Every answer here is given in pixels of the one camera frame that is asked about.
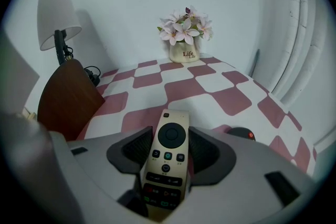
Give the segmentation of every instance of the checkered bedspread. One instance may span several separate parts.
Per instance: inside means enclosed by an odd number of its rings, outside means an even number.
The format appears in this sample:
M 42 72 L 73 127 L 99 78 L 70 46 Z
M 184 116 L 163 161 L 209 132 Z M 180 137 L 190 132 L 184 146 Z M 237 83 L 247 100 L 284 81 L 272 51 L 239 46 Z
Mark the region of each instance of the checkered bedspread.
M 224 133 L 246 127 L 256 141 L 270 146 L 312 175 L 316 151 L 296 118 L 258 82 L 212 56 L 193 63 L 153 60 L 102 75 L 98 91 L 105 103 L 78 139 L 154 131 L 163 109 L 188 110 L 190 125 Z

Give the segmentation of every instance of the flower pot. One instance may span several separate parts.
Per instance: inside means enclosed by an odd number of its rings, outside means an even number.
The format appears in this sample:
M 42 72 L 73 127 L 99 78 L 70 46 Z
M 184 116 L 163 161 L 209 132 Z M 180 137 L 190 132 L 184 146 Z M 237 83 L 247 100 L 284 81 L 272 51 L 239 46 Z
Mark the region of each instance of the flower pot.
M 170 45 L 169 58 L 173 62 L 195 62 L 199 60 L 200 53 L 198 47 L 189 45 L 185 42 L 177 42 L 174 46 Z

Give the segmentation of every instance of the circular navigation pad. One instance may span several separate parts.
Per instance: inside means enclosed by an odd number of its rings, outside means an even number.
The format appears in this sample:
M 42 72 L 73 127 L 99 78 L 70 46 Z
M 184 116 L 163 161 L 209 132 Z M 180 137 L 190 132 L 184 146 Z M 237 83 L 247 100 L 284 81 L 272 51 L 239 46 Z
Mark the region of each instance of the circular navigation pad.
M 177 148 L 185 141 L 185 130 L 177 123 L 164 124 L 157 135 L 161 145 L 167 148 Z

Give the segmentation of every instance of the pink flower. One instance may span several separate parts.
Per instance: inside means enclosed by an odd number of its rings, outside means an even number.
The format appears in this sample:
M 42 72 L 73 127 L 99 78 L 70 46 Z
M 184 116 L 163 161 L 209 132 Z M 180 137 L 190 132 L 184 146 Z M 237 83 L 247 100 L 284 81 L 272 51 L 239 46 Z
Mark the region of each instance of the pink flower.
M 161 19 L 161 22 L 164 23 L 164 26 L 172 26 L 181 18 L 181 14 L 178 10 L 174 10 L 173 14 L 169 15 L 168 19 Z
M 181 41 L 185 40 L 185 42 L 189 45 L 194 45 L 194 38 L 197 37 L 200 32 L 196 29 L 189 29 L 191 27 L 191 20 L 188 18 L 186 19 L 183 24 L 173 24 L 174 28 L 177 30 L 176 32 L 176 40 Z
M 170 45 L 176 44 L 176 31 L 172 26 L 164 26 L 159 34 L 162 40 L 169 40 Z
M 206 40 L 209 40 L 213 35 L 212 28 L 211 28 L 212 21 L 210 20 L 207 21 L 204 17 L 201 17 L 200 22 L 201 22 L 200 24 L 197 24 L 197 28 L 199 29 L 199 31 L 203 32 L 203 37 Z
M 191 20 L 199 20 L 201 17 L 206 17 L 207 15 L 204 13 L 199 13 L 193 5 L 190 5 L 190 12 L 188 13 L 188 16 Z

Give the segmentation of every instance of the wooden chair back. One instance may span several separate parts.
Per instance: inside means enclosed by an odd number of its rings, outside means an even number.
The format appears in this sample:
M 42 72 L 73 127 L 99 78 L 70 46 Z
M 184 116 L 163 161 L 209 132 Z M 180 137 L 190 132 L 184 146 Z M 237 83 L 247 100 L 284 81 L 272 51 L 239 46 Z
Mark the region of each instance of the wooden chair back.
M 37 121 L 75 140 L 105 102 L 76 59 L 61 64 L 48 80 L 38 105 Z

